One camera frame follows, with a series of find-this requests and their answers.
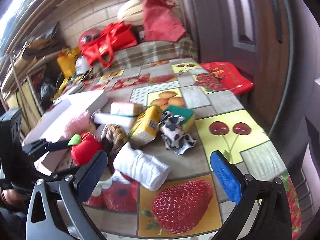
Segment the yellow bag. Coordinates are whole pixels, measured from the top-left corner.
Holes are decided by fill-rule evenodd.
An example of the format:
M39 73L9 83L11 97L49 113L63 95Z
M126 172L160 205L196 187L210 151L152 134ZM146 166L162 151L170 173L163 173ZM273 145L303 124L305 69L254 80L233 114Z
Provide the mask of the yellow bag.
M71 77L76 73L76 60L80 55L78 47L73 49L62 49L57 58L58 65L64 77Z
M51 98L51 101L56 100L59 96L61 96L62 92L64 91L64 89L66 88L66 86L68 85L68 82L70 81L70 78L65 78L62 82L62 84L60 85L58 91L55 93L55 95L53 96L53 98Z

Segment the blue gripper pad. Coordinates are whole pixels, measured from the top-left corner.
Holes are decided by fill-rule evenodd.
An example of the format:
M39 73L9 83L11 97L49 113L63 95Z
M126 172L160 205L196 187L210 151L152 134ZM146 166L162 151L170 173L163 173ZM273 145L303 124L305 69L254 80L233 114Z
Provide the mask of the blue gripper pad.
M91 160L90 163L86 165L91 167L87 170L77 185L76 199L79 203L85 202L89 199L103 172L108 166L108 156L103 152L96 160L93 162Z
M211 153L210 165L229 200L238 204L242 196L241 185L216 152Z

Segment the brick wall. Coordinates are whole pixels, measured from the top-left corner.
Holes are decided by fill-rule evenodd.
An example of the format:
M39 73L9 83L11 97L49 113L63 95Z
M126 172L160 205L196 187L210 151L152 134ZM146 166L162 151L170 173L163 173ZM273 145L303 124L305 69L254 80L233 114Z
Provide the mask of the brick wall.
M128 0L64 0L44 20L46 25L60 21L60 29L68 46L75 47L84 30L102 28L117 22L119 8ZM174 8L182 18L181 8Z

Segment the strawberry print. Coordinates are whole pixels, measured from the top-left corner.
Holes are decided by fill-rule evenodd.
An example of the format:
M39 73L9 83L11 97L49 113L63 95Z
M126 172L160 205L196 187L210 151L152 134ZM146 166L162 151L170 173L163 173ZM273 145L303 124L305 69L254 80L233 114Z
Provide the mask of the strawberry print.
M138 186L139 182L137 182L136 180L131 182L131 196L135 201L137 201L138 199Z
M298 196L296 190L294 189L294 185L291 181L289 173L283 173L280 178L283 181L284 189L287 193L287 198L291 212L292 240L296 240L301 230L301 212L299 209Z
M168 60L158 60L158 61L155 61L155 62L152 62L150 64L151 67L155 67L155 66L160 66L160 65L163 65L163 64L168 64L169 61Z
M147 83L149 82L149 76L150 74L143 74L137 77L119 79L116 84L113 85L111 90Z
M152 212L141 211L151 217L146 229L164 229L173 234L190 231L202 219L212 195L212 187L203 179L161 191L153 202Z
M125 212L136 212L137 202L132 197L131 185L113 181L108 189L104 189L103 200L108 209Z
M83 204L91 206L91 207L101 208L104 205L103 195L100 194L97 197L91 195L90 198L88 199L88 201L83 202Z
M177 81L177 80L178 79L174 74L157 76L157 77L150 78L149 85L162 84L162 83Z
M215 76L209 73L195 75L195 78L196 82L194 85L203 87L206 92L227 90Z

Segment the red plastic bag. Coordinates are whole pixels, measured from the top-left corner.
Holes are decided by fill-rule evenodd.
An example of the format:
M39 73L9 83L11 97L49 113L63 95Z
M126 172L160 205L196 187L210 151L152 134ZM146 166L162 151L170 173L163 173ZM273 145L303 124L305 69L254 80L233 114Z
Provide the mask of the red plastic bag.
M176 3L171 0L145 0L143 2L143 28L145 41L180 40L186 33L180 19L172 11Z
M235 95L241 95L253 89L253 84L244 78L237 68L229 62L210 62L200 65Z
M96 60L104 67L110 67L114 51L136 46L137 40L130 30L131 25L123 22L110 23L101 31L101 36L82 45L81 54L84 55L89 64ZM103 55L109 54L109 61L105 62Z

